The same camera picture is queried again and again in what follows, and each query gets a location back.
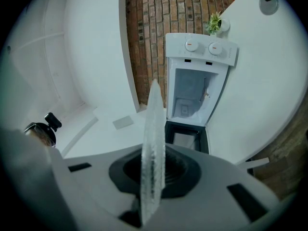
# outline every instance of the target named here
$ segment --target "brick wall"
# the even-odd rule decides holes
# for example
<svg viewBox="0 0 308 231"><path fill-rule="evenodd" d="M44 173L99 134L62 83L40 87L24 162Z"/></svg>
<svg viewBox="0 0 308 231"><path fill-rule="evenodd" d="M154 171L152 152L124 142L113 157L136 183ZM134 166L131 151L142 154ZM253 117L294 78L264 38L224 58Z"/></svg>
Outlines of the brick wall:
<svg viewBox="0 0 308 231"><path fill-rule="evenodd" d="M207 34L209 15L224 11L233 0L127 0L128 45L136 91L147 104L152 80L167 99L165 34Z"/></svg>

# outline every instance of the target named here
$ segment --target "white countertop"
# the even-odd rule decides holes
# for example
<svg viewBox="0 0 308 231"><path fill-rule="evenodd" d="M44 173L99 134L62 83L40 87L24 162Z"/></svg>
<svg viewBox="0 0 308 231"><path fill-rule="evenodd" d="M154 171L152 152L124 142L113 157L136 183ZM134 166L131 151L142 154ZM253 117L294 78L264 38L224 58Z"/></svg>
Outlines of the white countertop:
<svg viewBox="0 0 308 231"><path fill-rule="evenodd" d="M206 132L210 154L238 164L272 142L302 102L308 37L285 0L270 16L259 0L235 0L222 18L231 24L222 38L237 43L239 55Z"/></svg>

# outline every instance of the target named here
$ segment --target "small plant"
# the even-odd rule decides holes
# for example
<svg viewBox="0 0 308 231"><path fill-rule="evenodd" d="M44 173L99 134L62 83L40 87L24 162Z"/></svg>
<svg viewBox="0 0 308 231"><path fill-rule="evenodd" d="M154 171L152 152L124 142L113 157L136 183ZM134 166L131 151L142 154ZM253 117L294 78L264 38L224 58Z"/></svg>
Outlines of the small plant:
<svg viewBox="0 0 308 231"><path fill-rule="evenodd" d="M220 13L221 11L219 13L218 12L212 13L210 20L207 22L207 25L205 26L205 29L208 31L210 35L215 34L220 30L221 26Z"/></svg>

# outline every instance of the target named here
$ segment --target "potted plant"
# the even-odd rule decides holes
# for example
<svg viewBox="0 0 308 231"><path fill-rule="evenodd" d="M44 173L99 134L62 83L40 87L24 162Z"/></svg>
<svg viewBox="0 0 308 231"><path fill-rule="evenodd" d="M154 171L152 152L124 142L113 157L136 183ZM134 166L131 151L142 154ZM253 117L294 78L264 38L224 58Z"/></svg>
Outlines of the potted plant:
<svg viewBox="0 0 308 231"><path fill-rule="evenodd" d="M220 13L221 11L213 13L205 26L210 35L228 31L230 28L230 22L227 19L221 18Z"/></svg>

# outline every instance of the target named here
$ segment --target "white pot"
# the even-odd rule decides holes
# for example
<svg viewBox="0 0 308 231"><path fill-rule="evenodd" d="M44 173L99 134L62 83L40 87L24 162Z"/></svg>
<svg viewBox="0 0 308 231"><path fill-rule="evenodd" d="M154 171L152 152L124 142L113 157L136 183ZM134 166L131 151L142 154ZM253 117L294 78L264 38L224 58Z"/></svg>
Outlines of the white pot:
<svg viewBox="0 0 308 231"><path fill-rule="evenodd" d="M226 32L230 28L230 21L228 19L221 19L221 26L218 32Z"/></svg>

